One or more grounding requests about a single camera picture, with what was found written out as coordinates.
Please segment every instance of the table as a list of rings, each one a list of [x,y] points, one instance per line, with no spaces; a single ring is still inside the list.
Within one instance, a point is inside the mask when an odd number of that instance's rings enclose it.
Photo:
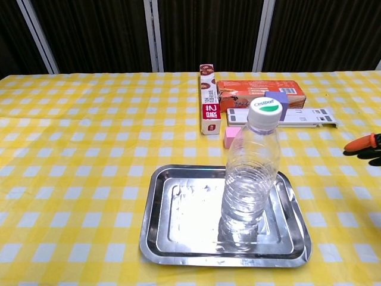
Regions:
[[[0,282],[72,285],[381,285],[381,167],[343,146],[381,132],[381,72],[217,73],[295,80],[339,128],[280,129],[313,241],[298,269],[160,266],[139,252],[149,179],[225,163],[199,127],[198,73],[8,76],[0,81]]]

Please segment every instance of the bottle cap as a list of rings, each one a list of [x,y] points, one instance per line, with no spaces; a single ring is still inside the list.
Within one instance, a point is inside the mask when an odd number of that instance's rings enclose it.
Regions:
[[[269,97],[257,97],[250,103],[248,123],[258,129],[272,130],[278,126],[282,105]]]

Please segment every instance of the curtain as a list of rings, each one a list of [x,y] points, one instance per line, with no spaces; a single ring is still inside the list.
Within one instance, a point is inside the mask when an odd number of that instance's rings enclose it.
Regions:
[[[164,70],[251,71],[263,0],[158,0]]]
[[[151,72],[143,0],[32,0],[61,73]]]
[[[276,0],[264,72],[374,70],[381,1]]]
[[[0,1],[0,79],[47,73],[16,1]]]

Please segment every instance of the rectangular tray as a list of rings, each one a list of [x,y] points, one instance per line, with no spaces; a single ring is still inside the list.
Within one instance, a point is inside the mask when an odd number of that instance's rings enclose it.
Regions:
[[[140,250],[169,265],[298,267],[311,256],[311,238],[287,177],[278,173],[250,251],[218,239],[224,166],[167,165],[149,186]]]

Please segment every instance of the pink eraser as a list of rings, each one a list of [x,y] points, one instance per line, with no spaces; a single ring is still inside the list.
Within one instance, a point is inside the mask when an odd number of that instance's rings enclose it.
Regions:
[[[233,139],[235,138],[235,136],[237,136],[240,129],[241,127],[227,127],[225,129],[224,144],[226,149],[230,148],[230,145],[232,144]]]

